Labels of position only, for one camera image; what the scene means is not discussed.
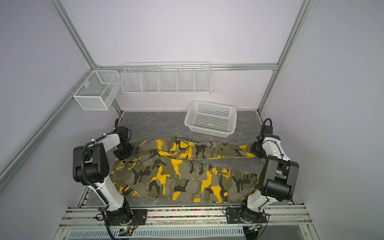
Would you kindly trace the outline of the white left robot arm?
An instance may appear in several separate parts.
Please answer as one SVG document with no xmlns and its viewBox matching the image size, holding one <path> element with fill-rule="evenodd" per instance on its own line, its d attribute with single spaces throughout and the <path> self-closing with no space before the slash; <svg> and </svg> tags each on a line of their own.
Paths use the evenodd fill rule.
<svg viewBox="0 0 384 240">
<path fill-rule="evenodd" d="M 127 200 L 112 183 L 107 152 L 115 148 L 120 153 L 118 146 L 125 143 L 120 134 L 109 133 L 73 149 L 73 179 L 99 197 L 104 204 L 99 209 L 104 220 L 120 225 L 128 224 L 133 214 Z"/>
</svg>

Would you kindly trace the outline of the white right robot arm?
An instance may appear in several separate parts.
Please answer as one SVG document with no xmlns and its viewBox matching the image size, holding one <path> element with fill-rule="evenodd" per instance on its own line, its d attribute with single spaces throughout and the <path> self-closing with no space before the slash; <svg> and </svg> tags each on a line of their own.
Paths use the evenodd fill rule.
<svg viewBox="0 0 384 240">
<path fill-rule="evenodd" d="M 272 203 L 291 200 L 296 188 L 300 166 L 284 152 L 278 136 L 261 134 L 251 152 L 265 159 L 256 190 L 242 201 L 242 218 L 258 220 Z"/>
</svg>

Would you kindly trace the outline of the white plastic laundry basket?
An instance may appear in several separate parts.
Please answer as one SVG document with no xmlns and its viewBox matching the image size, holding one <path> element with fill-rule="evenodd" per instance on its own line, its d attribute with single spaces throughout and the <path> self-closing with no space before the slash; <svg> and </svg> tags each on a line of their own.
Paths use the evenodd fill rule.
<svg viewBox="0 0 384 240">
<path fill-rule="evenodd" d="M 227 138 L 235 132 L 237 109 L 222 104 L 193 101 L 184 124 L 195 133 Z"/>
</svg>

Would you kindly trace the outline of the small white mesh box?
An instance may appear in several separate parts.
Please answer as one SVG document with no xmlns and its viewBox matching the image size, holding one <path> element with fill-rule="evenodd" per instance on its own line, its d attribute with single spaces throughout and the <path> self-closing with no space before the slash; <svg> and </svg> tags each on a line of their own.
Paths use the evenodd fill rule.
<svg viewBox="0 0 384 240">
<path fill-rule="evenodd" d="M 108 111 L 122 87 L 118 71 L 94 70 L 75 92 L 74 98 L 86 111 Z"/>
</svg>

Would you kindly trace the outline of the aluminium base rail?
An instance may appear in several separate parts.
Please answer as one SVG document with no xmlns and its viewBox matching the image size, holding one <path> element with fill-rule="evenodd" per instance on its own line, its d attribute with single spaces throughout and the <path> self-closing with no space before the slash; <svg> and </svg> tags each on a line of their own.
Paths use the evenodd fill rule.
<svg viewBox="0 0 384 240">
<path fill-rule="evenodd" d="M 274 205 L 259 220 L 243 220 L 239 206 L 142 207 L 125 226 L 106 227 L 96 208 L 68 209 L 55 240 L 262 240 L 293 227 L 299 239 L 319 239 L 304 205 Z"/>
</svg>

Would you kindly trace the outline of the camouflage yellow green trousers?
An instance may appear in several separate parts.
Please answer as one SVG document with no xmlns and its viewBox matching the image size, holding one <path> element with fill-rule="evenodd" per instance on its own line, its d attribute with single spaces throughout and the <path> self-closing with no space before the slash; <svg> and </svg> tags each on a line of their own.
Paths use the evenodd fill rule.
<svg viewBox="0 0 384 240">
<path fill-rule="evenodd" d="M 257 188 L 260 176 L 211 164 L 213 160 L 255 160 L 246 145 L 192 142 L 167 137 L 133 143 L 134 151 L 115 160 L 111 181 L 125 197 L 192 203 L 238 203 Z"/>
</svg>

